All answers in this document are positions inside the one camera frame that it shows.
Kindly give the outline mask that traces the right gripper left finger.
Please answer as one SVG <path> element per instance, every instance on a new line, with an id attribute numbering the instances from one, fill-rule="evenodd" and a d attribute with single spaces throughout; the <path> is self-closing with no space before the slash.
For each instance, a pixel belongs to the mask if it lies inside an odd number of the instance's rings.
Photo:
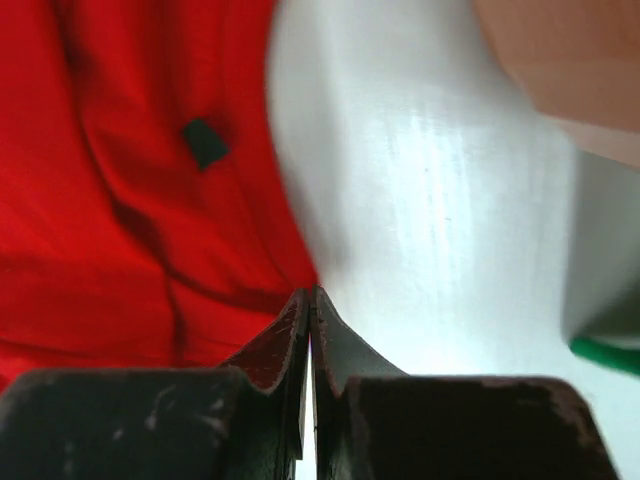
<path id="1" fill-rule="evenodd" d="M 5 479 L 291 479 L 309 298 L 216 367 L 39 369 L 1 397 Z"/>

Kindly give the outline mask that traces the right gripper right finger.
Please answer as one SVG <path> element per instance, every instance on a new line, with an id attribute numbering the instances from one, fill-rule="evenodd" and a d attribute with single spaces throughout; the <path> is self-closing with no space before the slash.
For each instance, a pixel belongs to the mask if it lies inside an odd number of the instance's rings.
<path id="1" fill-rule="evenodd" d="M 553 377 L 417 376 L 315 287 L 310 306 L 321 479 L 614 479 L 588 405 Z"/>

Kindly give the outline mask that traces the red teddy bear t-shirt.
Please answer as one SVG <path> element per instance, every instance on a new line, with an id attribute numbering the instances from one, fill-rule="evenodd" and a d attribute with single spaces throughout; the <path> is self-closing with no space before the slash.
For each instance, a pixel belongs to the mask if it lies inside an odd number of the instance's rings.
<path id="1" fill-rule="evenodd" d="M 268 124 L 274 1 L 1 5 L 1 382 L 213 366 L 316 280 Z"/>

